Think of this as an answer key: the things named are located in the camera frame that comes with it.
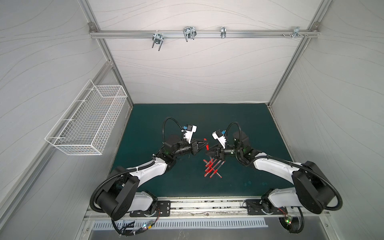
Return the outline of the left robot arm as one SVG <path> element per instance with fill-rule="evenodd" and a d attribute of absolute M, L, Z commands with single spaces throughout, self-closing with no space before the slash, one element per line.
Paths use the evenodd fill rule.
<path fill-rule="evenodd" d="M 178 157 L 196 155 L 208 144 L 206 139 L 189 141 L 171 135 L 149 162 L 133 168 L 116 167 L 92 193 L 90 208 L 97 213 L 107 214 L 114 221 L 131 212 L 152 216 L 156 211 L 158 198 L 148 192 L 138 192 L 138 188 L 169 172 Z"/>

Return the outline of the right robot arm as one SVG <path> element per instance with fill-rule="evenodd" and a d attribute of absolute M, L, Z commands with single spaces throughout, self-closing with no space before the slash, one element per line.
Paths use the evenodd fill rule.
<path fill-rule="evenodd" d="M 295 163 L 258 151 L 251 147 L 244 132 L 234 133 L 233 145 L 228 144 L 225 131 L 215 131 L 212 136 L 218 144 L 207 150 L 208 156 L 221 161 L 227 156 L 234 157 L 245 167 L 268 172 L 293 185 L 272 188 L 262 195 L 259 205 L 267 215 L 281 207 L 305 208 L 313 214 L 342 208 L 341 194 L 314 162 Z"/>

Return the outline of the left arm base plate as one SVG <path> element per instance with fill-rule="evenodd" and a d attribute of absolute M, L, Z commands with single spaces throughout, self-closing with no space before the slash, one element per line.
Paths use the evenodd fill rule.
<path fill-rule="evenodd" d="M 171 201 L 154 201 L 147 210 L 132 211 L 130 217 L 169 217 L 171 211 Z"/>

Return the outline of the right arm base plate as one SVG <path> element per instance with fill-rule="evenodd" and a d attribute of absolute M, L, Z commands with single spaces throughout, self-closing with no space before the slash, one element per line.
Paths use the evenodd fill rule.
<path fill-rule="evenodd" d="M 247 199 L 242 203 L 242 208 L 247 210 L 247 214 L 251 216 L 261 215 L 287 215 L 288 211 L 285 207 L 274 207 L 271 203 L 262 199 Z"/>

